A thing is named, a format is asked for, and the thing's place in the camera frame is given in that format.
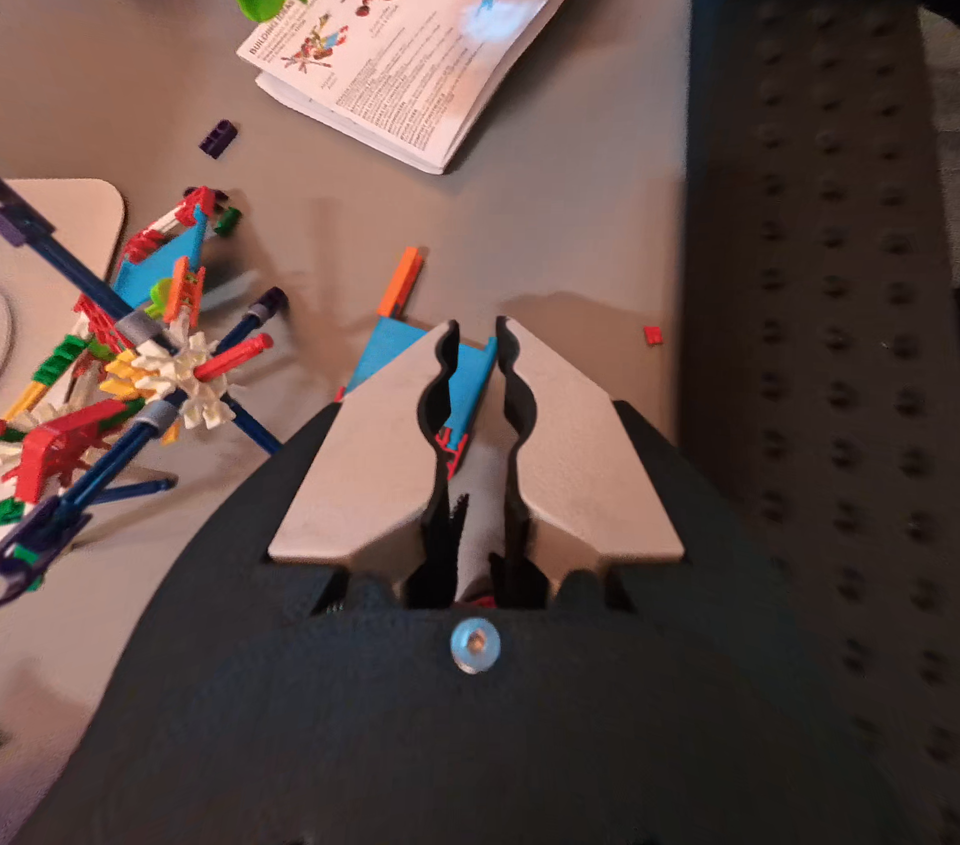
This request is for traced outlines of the black perforated board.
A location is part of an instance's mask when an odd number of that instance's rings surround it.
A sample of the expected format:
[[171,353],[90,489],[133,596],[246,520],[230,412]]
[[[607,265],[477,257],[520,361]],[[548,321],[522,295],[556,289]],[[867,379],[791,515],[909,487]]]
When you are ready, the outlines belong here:
[[912,0],[691,0],[678,438],[958,843],[958,325]]

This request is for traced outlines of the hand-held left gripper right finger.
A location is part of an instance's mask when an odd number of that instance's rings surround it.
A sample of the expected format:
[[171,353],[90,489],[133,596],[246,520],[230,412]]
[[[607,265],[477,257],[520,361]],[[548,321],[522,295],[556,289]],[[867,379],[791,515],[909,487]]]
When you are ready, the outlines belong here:
[[673,565],[686,550],[618,407],[510,316],[496,321],[504,414],[516,434],[495,557],[501,607],[539,609],[574,574]]

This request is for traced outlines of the orange toy piece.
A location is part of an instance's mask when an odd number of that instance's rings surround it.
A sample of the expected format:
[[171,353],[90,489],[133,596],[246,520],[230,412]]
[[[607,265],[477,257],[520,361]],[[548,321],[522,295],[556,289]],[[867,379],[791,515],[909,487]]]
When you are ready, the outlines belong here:
[[382,296],[377,314],[381,318],[402,319],[426,262],[427,251],[407,247],[397,263]]

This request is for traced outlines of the purple toy connector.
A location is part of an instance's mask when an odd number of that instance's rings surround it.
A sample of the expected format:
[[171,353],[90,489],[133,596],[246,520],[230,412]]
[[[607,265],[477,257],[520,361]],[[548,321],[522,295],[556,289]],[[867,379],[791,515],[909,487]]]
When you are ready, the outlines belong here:
[[219,160],[238,136],[238,128],[229,119],[220,119],[198,143],[198,149],[211,160]]

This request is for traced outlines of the blue toy panel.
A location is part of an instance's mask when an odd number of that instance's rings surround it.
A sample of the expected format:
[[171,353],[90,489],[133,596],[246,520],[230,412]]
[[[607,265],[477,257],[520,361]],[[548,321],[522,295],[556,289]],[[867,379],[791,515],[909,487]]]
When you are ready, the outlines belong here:
[[[419,341],[426,332],[400,319],[380,318],[373,329],[356,369],[346,386],[342,386],[335,402],[365,382],[401,353]],[[453,430],[456,441],[464,432],[472,432],[474,416],[486,391],[491,372],[497,362],[498,339],[491,336],[486,346],[466,344],[459,347],[458,368],[449,380],[450,415],[444,425]]]

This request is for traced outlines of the white document stand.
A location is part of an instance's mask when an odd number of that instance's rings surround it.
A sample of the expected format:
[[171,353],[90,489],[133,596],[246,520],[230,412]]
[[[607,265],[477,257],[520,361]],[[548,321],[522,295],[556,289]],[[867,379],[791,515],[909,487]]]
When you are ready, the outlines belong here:
[[[54,226],[54,238],[99,278],[110,271],[126,219],[120,192],[102,179],[6,179]],[[1,241],[1,412],[73,331],[80,291],[28,247]]]

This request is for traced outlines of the instruction booklet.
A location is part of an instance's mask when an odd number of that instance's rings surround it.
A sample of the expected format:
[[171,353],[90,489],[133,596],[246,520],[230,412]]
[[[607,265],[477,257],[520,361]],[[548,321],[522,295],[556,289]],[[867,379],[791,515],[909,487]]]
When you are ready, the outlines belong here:
[[288,109],[442,175],[565,1],[290,0],[236,54]]

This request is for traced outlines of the red toy connector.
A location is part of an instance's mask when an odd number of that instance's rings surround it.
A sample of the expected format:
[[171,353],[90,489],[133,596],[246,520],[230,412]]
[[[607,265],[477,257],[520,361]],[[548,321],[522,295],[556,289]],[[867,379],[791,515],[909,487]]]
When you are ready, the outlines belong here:
[[452,479],[457,473],[471,437],[470,432],[463,432],[454,441],[452,435],[453,429],[446,424],[440,428],[436,435],[436,442],[445,462],[447,480]]

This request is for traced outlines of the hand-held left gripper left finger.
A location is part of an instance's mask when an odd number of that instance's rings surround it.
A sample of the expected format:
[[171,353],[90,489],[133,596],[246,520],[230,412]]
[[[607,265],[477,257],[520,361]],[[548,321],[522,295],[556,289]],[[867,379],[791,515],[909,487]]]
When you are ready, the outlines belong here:
[[459,324],[448,320],[347,392],[268,546],[270,560],[373,575],[409,607],[450,606],[461,511],[437,434],[450,418]]

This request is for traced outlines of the colourful toy windmill model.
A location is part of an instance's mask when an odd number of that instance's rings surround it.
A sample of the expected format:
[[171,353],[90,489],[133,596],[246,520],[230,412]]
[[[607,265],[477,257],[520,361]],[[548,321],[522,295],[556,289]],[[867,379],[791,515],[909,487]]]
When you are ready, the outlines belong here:
[[114,482],[174,431],[233,424],[267,455],[280,440],[231,394],[241,365],[273,346],[263,329],[287,307],[270,288],[220,341],[199,330],[206,269],[179,256],[164,299],[133,303],[56,239],[52,223],[2,181],[2,239],[29,248],[73,287],[77,322],[2,416],[2,605],[40,587],[96,504],[174,487]]

